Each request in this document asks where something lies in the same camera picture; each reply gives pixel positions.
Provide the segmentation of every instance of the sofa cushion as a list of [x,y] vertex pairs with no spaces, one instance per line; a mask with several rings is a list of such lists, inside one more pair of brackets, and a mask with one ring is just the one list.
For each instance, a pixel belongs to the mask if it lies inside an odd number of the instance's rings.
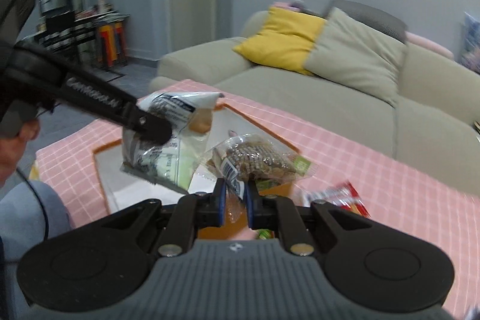
[[396,159],[455,187],[480,196],[480,141],[463,122],[441,110],[399,98]]
[[394,109],[359,91],[319,77],[268,67],[252,68],[216,87],[290,112],[393,156]]
[[253,63],[311,75],[303,68],[325,20],[271,7],[261,31],[233,50]]
[[192,79],[212,86],[253,66],[232,51],[244,40],[243,37],[233,37],[169,53],[159,61],[157,74],[173,80]]
[[335,9],[305,69],[395,105],[407,47]]
[[256,12],[247,20],[245,26],[243,27],[243,30],[240,33],[240,36],[247,38],[255,36],[255,34],[257,34],[262,29],[263,24],[265,24],[265,21],[267,21],[267,18],[267,10]]
[[407,26],[402,20],[366,4],[344,0],[333,0],[323,15],[328,18],[334,8],[344,11],[349,17],[387,36],[405,43]]
[[408,47],[399,94],[436,107],[469,126],[480,121],[480,77],[418,45]]

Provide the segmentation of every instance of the throw pillow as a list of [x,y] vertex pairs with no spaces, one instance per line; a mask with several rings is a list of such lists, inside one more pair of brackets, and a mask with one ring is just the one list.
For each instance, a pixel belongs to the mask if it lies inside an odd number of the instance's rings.
[[455,57],[451,51],[449,51],[447,48],[441,46],[440,44],[437,44],[435,41],[426,39],[425,37],[418,36],[416,34],[407,32],[406,33],[406,39],[409,43],[421,46],[422,48],[428,49],[429,51],[435,52],[438,55],[442,55],[446,57],[447,59],[454,60]]
[[480,74],[480,22],[466,14],[465,39],[460,64]]
[[335,8],[306,70],[395,105],[407,47]]
[[317,16],[271,7],[262,30],[233,50],[256,64],[311,75],[303,63],[325,22]]
[[328,19],[328,16],[335,8],[339,8],[354,20],[393,37],[401,43],[405,43],[405,30],[407,29],[405,22],[383,10],[357,2],[333,0],[323,15],[327,16],[326,18]]

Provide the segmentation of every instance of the plastic snack bag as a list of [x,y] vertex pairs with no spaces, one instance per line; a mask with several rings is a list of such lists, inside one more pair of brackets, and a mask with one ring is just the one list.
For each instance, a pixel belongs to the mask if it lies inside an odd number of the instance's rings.
[[344,182],[335,187],[317,193],[304,193],[303,206],[309,207],[316,200],[324,200],[342,209],[354,212],[363,217],[370,217],[358,192],[350,182]]
[[245,210],[240,202],[245,182],[254,180],[263,186],[269,183],[270,187],[264,187],[265,190],[312,176],[317,168],[287,145],[274,144],[253,134],[232,137],[208,154],[217,175],[227,182],[226,212],[233,223]]
[[139,107],[172,124],[172,138],[159,146],[123,129],[122,170],[174,190],[188,190],[205,153],[218,92],[153,93]]

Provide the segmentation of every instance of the gray pillow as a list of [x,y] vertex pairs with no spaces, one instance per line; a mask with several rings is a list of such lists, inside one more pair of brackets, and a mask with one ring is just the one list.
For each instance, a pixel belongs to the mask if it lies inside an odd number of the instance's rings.
[[387,36],[393,37],[401,43],[405,44],[406,42],[406,24],[382,10],[357,2],[333,0],[324,14],[327,16],[326,19],[328,19],[334,8],[343,10],[354,20],[370,26],[372,29]]
[[303,67],[393,107],[407,46],[333,9]]

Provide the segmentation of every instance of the pink tablecloth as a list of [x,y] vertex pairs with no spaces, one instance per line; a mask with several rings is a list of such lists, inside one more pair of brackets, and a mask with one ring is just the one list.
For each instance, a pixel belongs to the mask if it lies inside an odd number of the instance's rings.
[[[184,80],[169,90],[216,89]],[[374,220],[442,248],[452,259],[456,273],[445,303],[447,310],[460,318],[469,305],[480,303],[480,199],[294,115],[225,95],[228,104],[292,142],[319,165],[316,175],[298,186],[318,191],[347,179]],[[119,127],[97,120],[37,153],[41,180],[58,192],[76,226],[107,213],[92,150],[120,137]]]

